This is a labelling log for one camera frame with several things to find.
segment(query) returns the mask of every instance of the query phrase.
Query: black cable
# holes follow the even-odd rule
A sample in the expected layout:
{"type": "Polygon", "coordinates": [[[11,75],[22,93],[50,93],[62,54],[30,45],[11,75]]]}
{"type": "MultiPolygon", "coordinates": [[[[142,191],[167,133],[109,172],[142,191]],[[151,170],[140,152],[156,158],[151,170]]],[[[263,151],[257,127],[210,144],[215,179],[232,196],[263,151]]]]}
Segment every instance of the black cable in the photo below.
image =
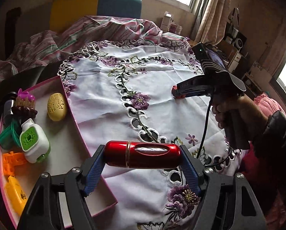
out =
{"type": "Polygon", "coordinates": [[[217,165],[221,165],[222,163],[224,163],[229,158],[229,156],[231,154],[231,150],[232,150],[232,148],[229,149],[228,156],[223,161],[220,161],[219,163],[205,165],[205,167],[214,167],[214,166],[217,166],[217,165]]]}
{"type": "Polygon", "coordinates": [[[200,153],[201,153],[201,151],[202,151],[202,146],[203,146],[203,144],[204,144],[205,137],[206,137],[206,133],[207,133],[209,112],[210,112],[211,104],[212,104],[212,101],[213,101],[213,93],[214,93],[214,88],[212,89],[211,98],[210,98],[210,102],[209,102],[208,109],[207,109],[207,115],[206,115],[206,121],[205,121],[205,128],[204,128],[204,133],[202,134],[202,141],[201,141],[201,144],[200,144],[200,146],[199,146],[199,150],[198,150],[198,153],[197,153],[197,156],[196,156],[196,158],[198,158],[198,159],[199,159],[199,157],[200,157],[200,153]]]}

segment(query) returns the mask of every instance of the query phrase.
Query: yellow headboard panel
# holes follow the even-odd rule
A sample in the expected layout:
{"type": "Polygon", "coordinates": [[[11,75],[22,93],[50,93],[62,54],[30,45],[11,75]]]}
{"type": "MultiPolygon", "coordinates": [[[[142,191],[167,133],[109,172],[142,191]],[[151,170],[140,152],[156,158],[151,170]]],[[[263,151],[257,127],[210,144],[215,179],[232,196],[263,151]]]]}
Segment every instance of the yellow headboard panel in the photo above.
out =
{"type": "Polygon", "coordinates": [[[84,16],[97,14],[98,0],[55,0],[50,13],[50,30],[62,33],[84,16]]]}

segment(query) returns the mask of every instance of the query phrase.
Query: yellow bottle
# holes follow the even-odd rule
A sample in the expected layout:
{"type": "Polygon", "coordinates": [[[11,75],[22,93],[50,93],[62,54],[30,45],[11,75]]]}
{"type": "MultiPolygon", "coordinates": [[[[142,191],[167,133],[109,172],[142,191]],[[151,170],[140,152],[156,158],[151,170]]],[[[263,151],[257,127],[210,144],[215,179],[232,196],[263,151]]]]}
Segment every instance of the yellow bottle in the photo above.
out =
{"type": "Polygon", "coordinates": [[[15,177],[9,176],[8,179],[9,182],[5,185],[6,192],[12,203],[13,209],[21,216],[28,197],[15,177]]]}

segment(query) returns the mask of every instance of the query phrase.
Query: red cylinder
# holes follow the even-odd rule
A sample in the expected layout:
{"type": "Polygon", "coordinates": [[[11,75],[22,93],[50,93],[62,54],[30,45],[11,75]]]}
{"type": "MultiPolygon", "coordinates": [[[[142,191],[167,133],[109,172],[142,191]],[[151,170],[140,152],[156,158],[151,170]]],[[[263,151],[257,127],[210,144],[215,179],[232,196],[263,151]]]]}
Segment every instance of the red cylinder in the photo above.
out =
{"type": "Polygon", "coordinates": [[[137,169],[173,169],[181,164],[181,151],[176,144],[107,142],[105,162],[110,166],[137,169]]]}

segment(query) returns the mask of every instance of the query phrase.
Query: white embroidered tablecloth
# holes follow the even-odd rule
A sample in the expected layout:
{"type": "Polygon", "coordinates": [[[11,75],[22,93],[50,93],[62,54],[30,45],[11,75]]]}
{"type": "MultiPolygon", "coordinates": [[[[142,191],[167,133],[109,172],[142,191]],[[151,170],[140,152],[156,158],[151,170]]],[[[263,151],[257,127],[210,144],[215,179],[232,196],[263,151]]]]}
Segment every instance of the white embroidered tablecloth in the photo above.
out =
{"type": "MultiPolygon", "coordinates": [[[[91,42],[61,64],[70,107],[91,155],[110,140],[185,144],[196,155],[208,97],[174,99],[173,85],[202,74],[185,40],[147,46],[143,41],[91,42]]],[[[216,163],[229,149],[210,113],[203,163],[216,163]]],[[[244,151],[216,166],[233,175],[244,151]]],[[[102,173],[118,200],[97,217],[100,229],[184,229],[197,204],[181,171],[105,166],[102,173]]]]}

